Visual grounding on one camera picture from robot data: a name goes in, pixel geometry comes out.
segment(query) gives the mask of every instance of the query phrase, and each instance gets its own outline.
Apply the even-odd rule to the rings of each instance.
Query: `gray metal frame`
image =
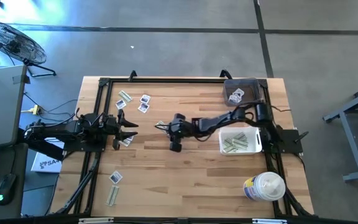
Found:
[[[357,168],[358,168],[358,148],[357,144],[354,140],[354,135],[352,134],[351,127],[349,126],[349,123],[346,119],[346,113],[351,112],[352,110],[355,110],[358,108],[358,97],[354,98],[352,101],[346,103],[341,109],[338,109],[331,114],[323,117],[323,120],[326,123],[330,123],[335,118],[340,118],[342,121],[343,128],[346,133],[347,140],[349,141],[349,144],[352,149],[352,153],[354,156],[354,159],[356,160]],[[343,180],[345,182],[351,181],[351,180],[358,180],[358,172],[354,172],[348,175],[343,176]]]

